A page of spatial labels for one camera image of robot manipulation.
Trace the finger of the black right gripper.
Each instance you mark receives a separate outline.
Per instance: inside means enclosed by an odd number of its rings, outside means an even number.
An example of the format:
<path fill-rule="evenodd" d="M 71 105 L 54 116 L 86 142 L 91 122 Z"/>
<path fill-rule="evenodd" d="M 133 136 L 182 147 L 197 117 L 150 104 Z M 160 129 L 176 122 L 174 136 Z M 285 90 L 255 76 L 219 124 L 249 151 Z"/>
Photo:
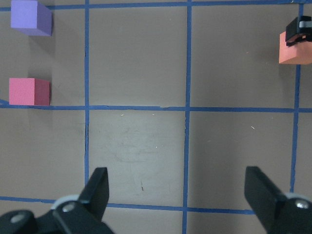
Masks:
<path fill-rule="evenodd" d="M 296 17 L 286 26 L 286 46 L 306 41 L 312 41 L 312 18 L 310 16 Z"/>

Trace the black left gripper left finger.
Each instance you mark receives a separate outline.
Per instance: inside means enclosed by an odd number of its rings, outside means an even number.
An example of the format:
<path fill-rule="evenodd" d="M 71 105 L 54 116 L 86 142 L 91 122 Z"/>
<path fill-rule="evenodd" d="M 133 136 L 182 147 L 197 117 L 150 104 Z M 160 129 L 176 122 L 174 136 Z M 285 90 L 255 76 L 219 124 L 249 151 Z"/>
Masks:
<path fill-rule="evenodd" d="M 58 199 L 40 217 L 30 210 L 15 210 L 0 217 L 2 234 L 112 234 L 102 222 L 109 200 L 108 171 L 96 168 L 79 195 Z"/>

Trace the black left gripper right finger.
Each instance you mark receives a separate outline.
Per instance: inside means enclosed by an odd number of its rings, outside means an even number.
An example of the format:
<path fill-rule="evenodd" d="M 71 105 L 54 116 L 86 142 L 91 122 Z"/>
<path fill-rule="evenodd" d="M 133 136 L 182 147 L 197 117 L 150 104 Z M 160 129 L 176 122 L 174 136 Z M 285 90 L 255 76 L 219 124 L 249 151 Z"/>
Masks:
<path fill-rule="evenodd" d="M 266 233 L 312 232 L 312 201 L 282 192 L 259 167 L 246 167 L 244 196 Z"/>

